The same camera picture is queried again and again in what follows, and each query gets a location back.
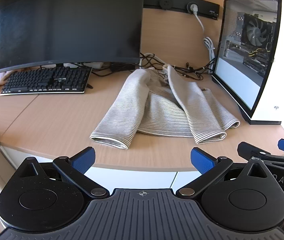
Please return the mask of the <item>striped beige long-sleeve shirt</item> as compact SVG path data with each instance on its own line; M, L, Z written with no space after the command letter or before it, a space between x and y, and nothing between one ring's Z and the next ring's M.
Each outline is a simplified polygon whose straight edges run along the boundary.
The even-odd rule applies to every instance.
M205 144L223 140L227 129L239 125L210 89L184 80L165 65L162 70L137 69L130 74L90 138L125 150L137 132Z

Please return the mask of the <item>pink cloth under monitor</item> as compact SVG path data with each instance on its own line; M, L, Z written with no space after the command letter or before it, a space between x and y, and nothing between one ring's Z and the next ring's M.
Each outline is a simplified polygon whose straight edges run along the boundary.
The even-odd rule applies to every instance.
M3 86L9 79L9 77L14 73L13 70L0 73L0 86Z

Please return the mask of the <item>black mechanical keyboard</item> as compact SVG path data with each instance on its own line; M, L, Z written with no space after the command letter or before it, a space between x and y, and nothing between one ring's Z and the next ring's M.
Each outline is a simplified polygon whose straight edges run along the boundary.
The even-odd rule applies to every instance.
M1 96L85 92L91 68L53 67L14 72L3 85Z

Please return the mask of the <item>black curved monitor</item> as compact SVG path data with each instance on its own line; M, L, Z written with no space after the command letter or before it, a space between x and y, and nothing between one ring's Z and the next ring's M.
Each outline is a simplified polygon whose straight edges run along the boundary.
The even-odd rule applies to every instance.
M0 0L0 72L138 63L144 0Z

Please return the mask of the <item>black wall power strip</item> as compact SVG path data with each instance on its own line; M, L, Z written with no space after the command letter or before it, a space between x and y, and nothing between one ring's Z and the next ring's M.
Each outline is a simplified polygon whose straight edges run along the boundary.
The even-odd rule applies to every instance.
M198 7L198 15L213 20L219 17L220 5L205 0L144 0L144 8L193 14L191 5Z

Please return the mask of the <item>white glass-panel PC case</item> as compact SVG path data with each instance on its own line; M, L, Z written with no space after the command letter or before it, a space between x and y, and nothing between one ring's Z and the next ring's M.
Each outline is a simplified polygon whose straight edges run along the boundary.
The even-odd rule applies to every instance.
M249 124L281 123L284 0L224 0L213 79Z

